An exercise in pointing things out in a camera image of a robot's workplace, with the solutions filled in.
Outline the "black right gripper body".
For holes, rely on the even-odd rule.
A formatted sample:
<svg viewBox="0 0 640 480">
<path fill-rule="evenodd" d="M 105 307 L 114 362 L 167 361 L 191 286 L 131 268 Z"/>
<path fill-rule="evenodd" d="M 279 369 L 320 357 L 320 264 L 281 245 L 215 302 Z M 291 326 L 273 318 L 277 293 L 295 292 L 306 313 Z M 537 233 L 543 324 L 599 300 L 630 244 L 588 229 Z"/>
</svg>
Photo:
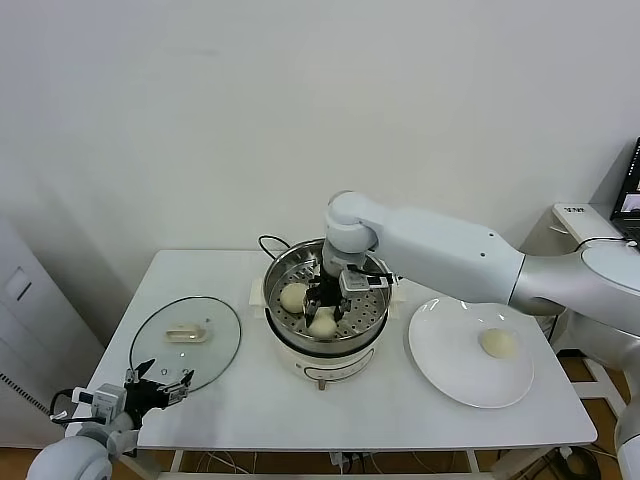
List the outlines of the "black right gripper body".
<svg viewBox="0 0 640 480">
<path fill-rule="evenodd" d="M 315 275 L 307 284 L 305 305 L 349 308 L 350 301 L 343 296 L 339 279 L 326 272 Z"/>
</svg>

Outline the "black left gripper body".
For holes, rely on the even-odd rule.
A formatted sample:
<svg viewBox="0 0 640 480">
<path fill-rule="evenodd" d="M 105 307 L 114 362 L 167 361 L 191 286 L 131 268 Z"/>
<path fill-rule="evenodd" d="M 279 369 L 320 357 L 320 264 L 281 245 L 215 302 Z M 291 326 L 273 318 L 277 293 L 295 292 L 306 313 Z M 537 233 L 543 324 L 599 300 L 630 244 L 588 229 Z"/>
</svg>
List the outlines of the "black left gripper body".
<svg viewBox="0 0 640 480">
<path fill-rule="evenodd" d="M 140 379 L 124 385 L 126 401 L 124 411 L 132 421 L 141 421 L 152 409 L 165 409 L 168 406 L 168 395 L 165 386 L 154 381 Z"/>
</svg>

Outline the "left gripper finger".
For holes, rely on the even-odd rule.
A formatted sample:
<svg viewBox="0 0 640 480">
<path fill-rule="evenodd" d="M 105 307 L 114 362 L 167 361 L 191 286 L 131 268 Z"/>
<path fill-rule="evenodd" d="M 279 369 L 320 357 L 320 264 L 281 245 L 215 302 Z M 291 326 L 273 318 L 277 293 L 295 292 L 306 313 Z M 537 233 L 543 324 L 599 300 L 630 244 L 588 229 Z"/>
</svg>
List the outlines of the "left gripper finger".
<svg viewBox="0 0 640 480">
<path fill-rule="evenodd" d="M 188 370 L 179 381 L 164 387 L 164 395 L 168 403 L 179 403 L 188 396 L 194 373 L 194 370 Z"/>
<path fill-rule="evenodd" d="M 155 363 L 154 359 L 149 359 L 145 362 L 140 363 L 134 368 L 129 368 L 126 371 L 125 375 L 125 384 L 136 384 L 139 383 L 140 380 L 144 377 L 144 375 L 150 370 L 150 368 Z"/>
</svg>

